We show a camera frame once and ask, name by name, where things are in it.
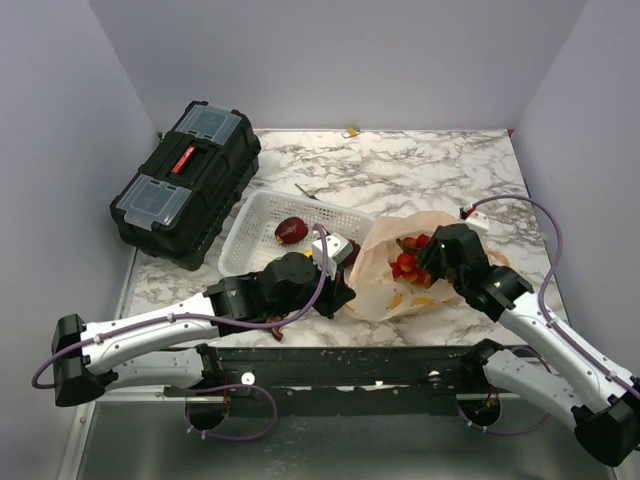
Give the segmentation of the orange translucent plastic bag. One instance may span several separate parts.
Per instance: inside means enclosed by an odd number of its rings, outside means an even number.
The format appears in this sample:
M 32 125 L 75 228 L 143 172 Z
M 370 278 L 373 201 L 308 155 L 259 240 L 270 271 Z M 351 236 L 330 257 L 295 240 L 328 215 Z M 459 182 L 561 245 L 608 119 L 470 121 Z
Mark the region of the orange translucent plastic bag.
M 343 311 L 357 320 L 381 322 L 393 318 L 426 314 L 453 308 L 463 302 L 453 287 L 438 280 L 429 287 L 394 279 L 390 263 L 401 253 L 398 238 L 431 235 L 441 225 L 460 220 L 441 211 L 420 211 L 408 217 L 379 217 L 361 245 L 348 279 L 356 297 Z

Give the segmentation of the dark maroon fake fruit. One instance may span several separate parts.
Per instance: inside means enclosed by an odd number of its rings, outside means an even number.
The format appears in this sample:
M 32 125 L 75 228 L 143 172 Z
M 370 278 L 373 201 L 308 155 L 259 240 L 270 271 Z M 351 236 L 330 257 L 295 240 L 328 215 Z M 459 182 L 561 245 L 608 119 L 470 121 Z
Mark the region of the dark maroon fake fruit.
M 361 246 L 355 240 L 349 240 L 350 245 L 352 247 L 352 251 L 349 256 L 346 258 L 348 263 L 353 264 L 361 250 Z

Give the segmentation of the red fake apple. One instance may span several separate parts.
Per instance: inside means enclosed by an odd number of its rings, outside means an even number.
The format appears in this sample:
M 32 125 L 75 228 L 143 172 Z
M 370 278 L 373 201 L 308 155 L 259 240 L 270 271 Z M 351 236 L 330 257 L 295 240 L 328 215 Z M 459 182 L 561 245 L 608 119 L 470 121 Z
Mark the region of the red fake apple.
M 302 241 L 308 234 L 307 224 L 300 217 L 284 219 L 275 229 L 274 237 L 281 245 L 292 245 Z

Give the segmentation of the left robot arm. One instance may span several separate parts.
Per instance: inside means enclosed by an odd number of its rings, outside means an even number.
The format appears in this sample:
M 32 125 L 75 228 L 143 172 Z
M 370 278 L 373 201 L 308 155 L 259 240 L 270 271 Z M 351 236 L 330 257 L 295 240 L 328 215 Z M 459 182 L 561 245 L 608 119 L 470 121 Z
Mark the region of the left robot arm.
M 250 330 L 272 330 L 315 310 L 332 318 L 354 291 L 330 261 L 288 253 L 263 270 L 225 277 L 204 292 L 130 318 L 87 323 L 60 318 L 53 339 L 54 402 L 71 407 L 109 390 L 141 385 L 194 388 L 214 393 L 220 368 L 192 355 L 171 360 L 169 348 Z

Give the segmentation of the red fake cherry bunch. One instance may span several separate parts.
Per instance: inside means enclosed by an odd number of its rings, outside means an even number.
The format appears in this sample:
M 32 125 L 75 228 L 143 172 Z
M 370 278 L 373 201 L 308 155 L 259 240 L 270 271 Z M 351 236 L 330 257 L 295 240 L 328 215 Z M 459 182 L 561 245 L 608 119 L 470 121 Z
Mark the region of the red fake cherry bunch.
M 433 285 L 431 275 L 418 265 L 418 253 L 430 240 L 431 237 L 426 234 L 396 239 L 396 245 L 401 252 L 394 262 L 389 263 L 394 280 L 404 280 L 410 285 L 425 289 Z

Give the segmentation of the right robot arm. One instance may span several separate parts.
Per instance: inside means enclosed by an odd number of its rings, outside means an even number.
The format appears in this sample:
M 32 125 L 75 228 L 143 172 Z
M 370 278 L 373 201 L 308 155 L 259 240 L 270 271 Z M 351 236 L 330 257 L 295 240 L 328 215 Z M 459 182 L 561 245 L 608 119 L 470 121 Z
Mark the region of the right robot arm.
M 448 281 L 466 303 L 515 333 L 553 372 L 533 367 L 506 348 L 464 362 L 469 390 L 506 389 L 572 429 L 599 462 L 617 467 L 639 445 L 639 378 L 554 314 L 515 270 L 489 262 L 478 234 L 458 223 L 436 228 L 418 254 L 434 279 Z

